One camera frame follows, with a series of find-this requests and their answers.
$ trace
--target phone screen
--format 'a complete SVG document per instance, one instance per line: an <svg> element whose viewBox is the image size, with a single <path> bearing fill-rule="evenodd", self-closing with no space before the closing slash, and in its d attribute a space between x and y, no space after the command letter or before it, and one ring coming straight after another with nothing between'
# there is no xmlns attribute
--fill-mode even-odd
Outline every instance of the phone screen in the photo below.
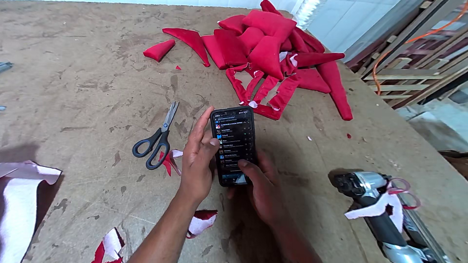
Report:
<svg viewBox="0 0 468 263"><path fill-rule="evenodd" d="M237 107L214 111L212 133L219 140L216 165L221 186L251 183L237 166L237 161L245 159L256 163L252 109Z"/></svg>

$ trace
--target finger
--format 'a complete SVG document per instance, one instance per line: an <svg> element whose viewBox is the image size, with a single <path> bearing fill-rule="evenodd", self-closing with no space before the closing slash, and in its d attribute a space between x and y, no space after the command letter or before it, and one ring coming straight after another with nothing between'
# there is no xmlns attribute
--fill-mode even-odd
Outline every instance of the finger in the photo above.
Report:
<svg viewBox="0 0 468 263"><path fill-rule="evenodd" d="M219 140L211 139L209 143L203 144L203 146L198 151L197 157L194 161L194 164L208 167L213 156L219 149Z"/></svg>
<svg viewBox="0 0 468 263"><path fill-rule="evenodd" d="M187 151L187 153L198 153L200 150L200 142L202 140L205 126L208 123L208 120L210 119L210 114L214 110L213 106L210 106L205 110L205 112L202 114L202 116L198 119L197 123L193 127L192 132L189 135L189 139L187 141L187 144L185 145L184 151Z"/></svg>
<svg viewBox="0 0 468 263"><path fill-rule="evenodd" d="M237 165L251 179L254 186L270 183L257 165L244 159L239 160Z"/></svg>
<svg viewBox="0 0 468 263"><path fill-rule="evenodd" d="M268 178L268 180L272 184L278 185L279 183L279 180L277 178L278 169L273 164L271 159L267 156L267 154L263 150L258 149L257 159L258 159L258 166L263 171L263 173Z"/></svg>

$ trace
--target metal tool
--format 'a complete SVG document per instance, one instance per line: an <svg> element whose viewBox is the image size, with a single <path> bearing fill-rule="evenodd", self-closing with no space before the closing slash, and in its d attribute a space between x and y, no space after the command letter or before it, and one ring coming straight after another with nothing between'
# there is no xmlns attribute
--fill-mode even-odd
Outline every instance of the metal tool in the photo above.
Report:
<svg viewBox="0 0 468 263"><path fill-rule="evenodd" d="M156 147L156 150L151 154L149 159L146 161L146 168L149 170L154 170L161 166L162 162L166 158L167 154L170 151L170 144L168 142L168 135L169 135L169 126L171 125L172 119L174 119L174 115L176 114L177 108L179 107L179 102L172 102L171 107L169 108L168 114L166 115L166 119L164 119L164 123L161 128L159 128L151 137L143 139L139 142L137 142L132 149L132 153L135 157L141 158L145 157L148 155L150 151L153 150L153 146L156 144L156 142L159 139L158 145ZM140 147L144 143L149 143L148 148L140 153L138 151L138 147ZM158 161L156 165L152 165L151 162L153 159L156 157L156 154L159 152L161 147L164 146L166 148L164 152L164 156Z"/></svg>
<svg viewBox="0 0 468 263"><path fill-rule="evenodd" d="M333 185L338 191L353 198L362 207L373 205L380 197L378 188L388 184L389 176L375 172L353 172L336 175ZM365 217L377 241L382 243L382 251L393 263L422 263L423 261L398 231L387 212L375 217Z"/></svg>

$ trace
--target wooden slat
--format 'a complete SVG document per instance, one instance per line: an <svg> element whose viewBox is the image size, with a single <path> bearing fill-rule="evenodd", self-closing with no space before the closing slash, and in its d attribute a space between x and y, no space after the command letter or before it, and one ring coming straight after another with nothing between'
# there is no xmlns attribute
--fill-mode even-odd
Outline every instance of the wooden slat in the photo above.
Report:
<svg viewBox="0 0 468 263"><path fill-rule="evenodd" d="M381 85L381 91L406 91L406 90L422 90L429 87L429 84L418 84L418 85ZM377 91L376 85L371 85L369 88L373 91Z"/></svg>

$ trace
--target red velvet fabric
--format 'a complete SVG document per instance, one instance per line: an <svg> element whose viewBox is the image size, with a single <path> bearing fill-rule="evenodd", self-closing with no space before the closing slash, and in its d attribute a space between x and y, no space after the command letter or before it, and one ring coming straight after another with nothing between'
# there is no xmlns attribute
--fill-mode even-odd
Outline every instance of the red velvet fabric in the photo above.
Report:
<svg viewBox="0 0 468 263"><path fill-rule="evenodd" d="M296 75L300 78L298 88L330 93L330 87L328 87L327 83L325 83L316 69L298 69L295 72Z"/></svg>
<svg viewBox="0 0 468 263"><path fill-rule="evenodd" d="M215 29L214 37L218 42L226 65L239 66L247 63L247 58L244 55L244 44L236 37L233 31Z"/></svg>
<svg viewBox="0 0 468 263"><path fill-rule="evenodd" d="M336 61L330 61L327 63L317 65L317 71L323 80L330 87L331 98L335 102L338 112L341 118L345 121L352 120L351 107L346 99L346 91L341 83L340 72Z"/></svg>
<svg viewBox="0 0 468 263"><path fill-rule="evenodd" d="M280 41L276 37L264 36L250 53L248 60L258 66L265 74L283 80L279 65Z"/></svg>
<svg viewBox="0 0 468 263"><path fill-rule="evenodd" d="M213 59L216 66L220 70L227 69L228 66L224 62L223 54L221 53L221 49L219 49L218 42L214 35L203 36L202 40L205 44L206 50L208 50L208 54L210 54L211 59Z"/></svg>
<svg viewBox="0 0 468 263"><path fill-rule="evenodd" d="M294 31L296 31L299 34L299 36L304 40L304 42L309 44L315 50L315 52L318 52L318 53L325 52L325 48L320 43L320 41L318 41L315 37L307 34L306 32L302 31L298 27L294 28Z"/></svg>
<svg viewBox="0 0 468 263"><path fill-rule="evenodd" d="M244 44L244 54L248 56L264 36L265 34L260 29L249 27L237 38Z"/></svg>
<svg viewBox="0 0 468 263"><path fill-rule="evenodd" d="M278 14L252 10L242 22L261 29L266 35L276 37L283 43L296 27L296 22Z"/></svg>
<svg viewBox="0 0 468 263"><path fill-rule="evenodd" d="M143 51L143 55L147 58L152 58L158 62L161 61L161 58L176 44L174 39L164 41L157 45L154 45L147 50Z"/></svg>
<svg viewBox="0 0 468 263"><path fill-rule="evenodd" d="M184 41L200 56L200 58L203 60L204 66L210 66L208 56L206 55L205 46L203 45L203 40L198 32L182 28L163 28L162 31Z"/></svg>
<svg viewBox="0 0 468 263"><path fill-rule="evenodd" d="M218 23L218 25L226 30L232 30L236 35L240 36L244 32L246 26L242 23L245 15L234 15L226 18Z"/></svg>
<svg viewBox="0 0 468 263"><path fill-rule="evenodd" d="M297 67L312 66L344 58L343 53L298 53L294 59Z"/></svg>

